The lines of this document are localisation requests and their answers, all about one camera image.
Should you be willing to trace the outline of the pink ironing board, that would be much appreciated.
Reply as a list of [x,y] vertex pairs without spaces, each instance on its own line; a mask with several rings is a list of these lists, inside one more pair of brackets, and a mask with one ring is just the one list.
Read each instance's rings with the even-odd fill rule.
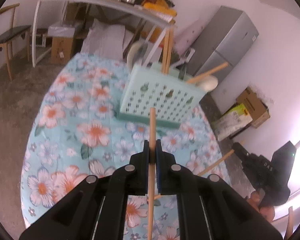
[[190,48],[193,42],[198,38],[203,29],[206,26],[206,22],[203,19],[198,19],[193,22],[191,25],[182,30],[175,38],[174,38],[174,50],[175,52],[181,56],[185,51]]

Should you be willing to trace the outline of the silver refrigerator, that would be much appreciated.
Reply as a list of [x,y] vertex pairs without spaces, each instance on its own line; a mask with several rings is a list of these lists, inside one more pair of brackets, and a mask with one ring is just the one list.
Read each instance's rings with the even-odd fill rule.
[[214,74],[221,83],[258,38],[250,17],[241,10],[221,6],[192,44],[195,50],[187,64],[187,74],[196,76],[227,62]]

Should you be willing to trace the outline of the mint green utensil basket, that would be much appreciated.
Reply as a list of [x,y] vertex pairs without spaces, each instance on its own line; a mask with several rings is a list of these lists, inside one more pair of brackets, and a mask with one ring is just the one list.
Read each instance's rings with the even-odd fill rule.
[[177,76],[136,64],[126,82],[116,117],[149,124],[150,109],[154,108],[157,126],[178,129],[205,94],[206,91]]

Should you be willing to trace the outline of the cardboard box under desk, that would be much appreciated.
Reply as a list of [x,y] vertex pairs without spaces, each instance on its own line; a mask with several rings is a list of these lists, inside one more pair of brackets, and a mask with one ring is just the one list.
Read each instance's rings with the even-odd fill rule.
[[67,64],[74,52],[73,37],[53,37],[51,49],[52,64]]

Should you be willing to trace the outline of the white rice paddle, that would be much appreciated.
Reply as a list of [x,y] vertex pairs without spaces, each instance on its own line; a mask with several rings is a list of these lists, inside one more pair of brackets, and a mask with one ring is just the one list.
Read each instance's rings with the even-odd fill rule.
[[148,44],[143,41],[134,42],[127,54],[127,67],[132,70],[134,64],[142,61],[144,55],[146,54]]

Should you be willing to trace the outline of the yellow bag on desk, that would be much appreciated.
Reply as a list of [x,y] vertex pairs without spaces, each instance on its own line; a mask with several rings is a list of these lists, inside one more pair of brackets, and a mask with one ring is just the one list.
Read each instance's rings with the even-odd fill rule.
[[142,7],[168,23],[177,16],[175,10],[157,3],[145,2]]

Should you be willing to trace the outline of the cardboard box by wall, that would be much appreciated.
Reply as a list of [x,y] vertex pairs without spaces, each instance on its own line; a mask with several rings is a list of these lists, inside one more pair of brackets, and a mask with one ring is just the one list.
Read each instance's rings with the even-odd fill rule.
[[250,126],[253,128],[260,127],[270,118],[268,107],[250,87],[243,90],[243,92],[236,98],[236,102],[239,104],[242,103],[249,112],[253,119]]

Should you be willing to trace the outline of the wooden chair black seat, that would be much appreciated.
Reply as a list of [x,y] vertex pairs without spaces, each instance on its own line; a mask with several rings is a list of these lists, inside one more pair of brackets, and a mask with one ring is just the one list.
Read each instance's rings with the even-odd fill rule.
[[10,61],[13,58],[13,41],[17,37],[21,37],[23,40],[26,39],[26,53],[27,53],[27,61],[30,62],[30,30],[31,25],[19,25],[14,26],[14,16],[15,10],[20,6],[20,3],[15,3],[12,5],[8,5],[2,7],[0,9],[0,15],[12,10],[11,20],[10,20],[10,28],[0,35],[0,49],[5,51],[6,57],[6,66],[8,71],[8,76],[10,81],[13,80]]

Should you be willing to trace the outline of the wooden chopstick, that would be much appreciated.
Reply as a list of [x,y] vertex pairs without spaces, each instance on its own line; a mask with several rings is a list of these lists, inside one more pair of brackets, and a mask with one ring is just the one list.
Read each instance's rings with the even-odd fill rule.
[[164,46],[162,49],[162,66],[161,66],[162,74],[166,73],[166,62],[167,62],[169,42],[170,42],[170,28],[168,28],[166,30],[166,34],[165,34],[165,38],[164,38]]
[[207,72],[204,72],[198,76],[195,76],[189,80],[186,81],[186,83],[189,84],[197,84],[200,81],[202,81],[206,76],[212,75],[220,70],[223,70],[224,68],[226,68],[228,66],[228,62],[223,62],[222,64],[218,65],[217,67],[212,68],[211,70],[208,70]]
[[216,145],[199,145],[183,148],[166,147],[156,150],[157,187],[163,185],[164,171],[170,170],[172,165],[179,165],[190,170],[194,175],[204,177],[217,174],[227,182],[230,181],[225,161],[233,154],[229,151],[225,155]]
[[174,28],[172,27],[170,29],[170,33],[169,33],[169,41],[168,41],[168,47],[167,47],[167,58],[166,58],[166,62],[165,62],[165,74],[168,74],[169,71],[170,71],[170,62],[171,62],[173,45],[174,45]]
[[155,108],[152,107],[149,112],[149,168],[148,168],[148,236],[152,239],[153,229],[153,210],[155,193],[155,147],[156,147],[156,119]]

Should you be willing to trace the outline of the floral blue table cover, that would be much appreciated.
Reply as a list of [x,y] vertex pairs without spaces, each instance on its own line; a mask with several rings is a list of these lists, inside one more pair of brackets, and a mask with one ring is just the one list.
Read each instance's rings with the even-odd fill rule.
[[[143,150],[149,126],[118,120],[128,78],[121,61],[76,54],[45,94],[27,142],[21,173],[26,228],[87,175],[111,175]],[[179,129],[157,128],[162,149],[194,174],[221,156],[216,137],[196,106]],[[123,239],[147,239],[146,197],[128,197]],[[180,239],[177,197],[155,200],[152,239]]]

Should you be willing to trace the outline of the rice sack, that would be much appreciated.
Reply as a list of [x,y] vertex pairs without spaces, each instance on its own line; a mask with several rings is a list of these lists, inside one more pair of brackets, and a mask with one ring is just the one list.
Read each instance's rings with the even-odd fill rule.
[[243,103],[236,104],[212,123],[212,129],[218,141],[238,132],[252,122],[252,117]]

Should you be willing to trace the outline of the white desk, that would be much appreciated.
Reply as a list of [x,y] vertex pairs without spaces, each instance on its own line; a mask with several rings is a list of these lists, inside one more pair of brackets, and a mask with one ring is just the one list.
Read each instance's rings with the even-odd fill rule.
[[118,2],[115,0],[38,0],[36,9],[34,12],[34,19],[32,25],[32,66],[36,67],[37,63],[41,60],[40,57],[36,57],[36,33],[37,33],[37,24],[38,24],[38,14],[41,3],[49,1],[65,1],[65,2],[75,2],[75,3],[87,3],[99,5],[101,7],[115,9],[121,12],[128,13],[130,15],[136,16],[142,20],[151,22],[153,28],[151,31],[154,31],[156,27],[160,27],[162,32],[160,33],[157,41],[154,43],[153,48],[150,50],[148,56],[142,61],[143,66],[147,66],[152,59],[155,51],[159,47],[161,41],[164,39],[165,35],[174,29],[174,25],[158,17],[156,14],[150,12],[147,9],[142,9],[140,6],[133,6],[127,3]]

